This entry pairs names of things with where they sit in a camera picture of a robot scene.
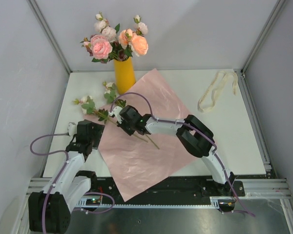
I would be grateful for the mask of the pink artificial flower bunch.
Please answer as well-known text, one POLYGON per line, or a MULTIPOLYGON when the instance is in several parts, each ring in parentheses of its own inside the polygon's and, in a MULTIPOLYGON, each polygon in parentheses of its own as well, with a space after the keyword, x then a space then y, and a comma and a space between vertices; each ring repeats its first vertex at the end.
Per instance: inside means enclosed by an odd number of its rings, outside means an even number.
MULTIPOLYGON (((117 97, 117 86, 114 82, 103 82, 105 88, 104 98, 107 101, 107 104, 111 104, 117 97)), ((84 115, 96 116, 98 121, 107 124, 107 122, 117 125, 116 121, 112 120, 112 117, 109 115, 108 110, 101 108, 98 109, 95 105, 92 96, 84 96, 81 99, 76 98, 73 100, 74 105, 80 105, 84 115)))

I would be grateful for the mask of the purple pink wrapping paper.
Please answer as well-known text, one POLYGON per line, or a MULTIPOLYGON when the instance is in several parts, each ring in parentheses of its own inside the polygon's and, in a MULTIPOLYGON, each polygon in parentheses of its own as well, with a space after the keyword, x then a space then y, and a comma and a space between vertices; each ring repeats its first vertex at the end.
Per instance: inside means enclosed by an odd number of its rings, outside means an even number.
MULTIPOLYGON (((153 69, 129 90, 124 99, 141 115, 153 113, 159 118, 184 119, 190 111, 171 89, 161 73, 153 69)), ((128 136, 113 123, 107 123, 99 151, 114 178, 124 201, 195 161, 175 136, 154 134, 145 142, 128 136)))

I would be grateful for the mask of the peach rose stem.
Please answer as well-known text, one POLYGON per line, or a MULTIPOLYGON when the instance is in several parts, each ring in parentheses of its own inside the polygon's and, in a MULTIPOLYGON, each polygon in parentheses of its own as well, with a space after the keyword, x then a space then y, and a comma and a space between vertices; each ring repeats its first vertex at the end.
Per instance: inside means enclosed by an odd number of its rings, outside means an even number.
POLYGON ((118 36, 118 42, 124 50, 129 48, 138 57, 144 56, 148 52, 148 42, 140 29, 123 30, 118 36))

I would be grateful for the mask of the large pink rose stem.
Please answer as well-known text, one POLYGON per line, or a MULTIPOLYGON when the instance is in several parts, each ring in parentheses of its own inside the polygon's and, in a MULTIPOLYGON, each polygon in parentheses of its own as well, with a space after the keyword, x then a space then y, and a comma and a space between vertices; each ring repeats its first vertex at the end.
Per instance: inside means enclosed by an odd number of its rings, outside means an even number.
POLYGON ((95 34, 90 39, 84 38, 80 44, 92 57, 92 62, 106 64, 111 60, 110 54, 112 53, 113 47, 103 35, 95 34))

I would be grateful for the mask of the pale pink rose stem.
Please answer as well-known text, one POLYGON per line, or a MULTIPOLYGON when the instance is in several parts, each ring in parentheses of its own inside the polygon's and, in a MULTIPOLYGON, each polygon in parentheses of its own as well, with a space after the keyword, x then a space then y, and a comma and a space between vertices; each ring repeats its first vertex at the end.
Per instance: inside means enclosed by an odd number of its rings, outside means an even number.
POLYGON ((139 36, 145 36, 148 34, 148 27, 145 23, 142 22, 142 18, 139 15, 134 16, 134 22, 135 22, 135 34, 139 36))

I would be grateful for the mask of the cream ribbon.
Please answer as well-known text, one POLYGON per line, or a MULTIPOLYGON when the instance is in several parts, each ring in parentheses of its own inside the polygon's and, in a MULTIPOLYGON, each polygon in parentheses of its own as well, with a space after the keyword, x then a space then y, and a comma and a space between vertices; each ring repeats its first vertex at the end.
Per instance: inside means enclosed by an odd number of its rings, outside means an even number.
POLYGON ((225 85, 229 82, 230 79, 232 79, 232 93, 233 95, 237 95, 238 75, 235 72, 229 72, 225 70, 218 71, 206 91, 199 98, 197 109, 202 113, 211 111, 215 107, 217 100, 225 88, 225 85), (203 102, 209 94, 211 97, 211 103, 204 106, 203 102))

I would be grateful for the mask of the light pink rose stem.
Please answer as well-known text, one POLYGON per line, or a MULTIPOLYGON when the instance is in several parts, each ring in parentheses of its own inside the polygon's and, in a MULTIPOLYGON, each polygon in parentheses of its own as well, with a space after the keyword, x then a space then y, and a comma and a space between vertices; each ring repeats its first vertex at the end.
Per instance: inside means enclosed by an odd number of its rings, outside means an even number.
POLYGON ((109 42, 114 42, 117 40, 117 34, 120 30, 120 24, 115 27, 111 27, 109 21, 103 16, 102 12, 99 12, 95 16, 96 22, 94 23, 94 28, 96 32, 102 34, 109 42))

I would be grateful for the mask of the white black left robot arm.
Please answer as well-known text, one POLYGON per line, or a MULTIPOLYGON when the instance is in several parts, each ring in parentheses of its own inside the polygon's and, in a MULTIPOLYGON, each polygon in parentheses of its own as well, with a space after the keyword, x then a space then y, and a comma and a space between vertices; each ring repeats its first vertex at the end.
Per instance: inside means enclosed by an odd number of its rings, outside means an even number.
POLYGON ((81 170, 93 150, 98 149, 104 125, 89 120, 70 123, 67 135, 72 139, 63 153, 64 161, 40 192, 28 199, 29 229, 43 234, 67 231, 71 213, 85 195, 97 192, 94 171, 81 170))

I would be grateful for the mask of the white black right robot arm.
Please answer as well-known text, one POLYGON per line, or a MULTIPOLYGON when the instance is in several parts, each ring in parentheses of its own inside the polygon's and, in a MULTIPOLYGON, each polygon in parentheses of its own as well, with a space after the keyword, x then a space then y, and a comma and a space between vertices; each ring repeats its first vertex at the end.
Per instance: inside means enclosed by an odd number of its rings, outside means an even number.
POLYGON ((218 194, 228 195, 233 190, 234 174, 217 154, 212 131, 197 117, 188 115, 185 119, 161 119, 152 114, 141 115, 130 105, 125 108, 117 106, 109 115, 115 117, 117 126, 130 136, 134 133, 176 136, 189 154, 202 159, 211 172, 218 194))

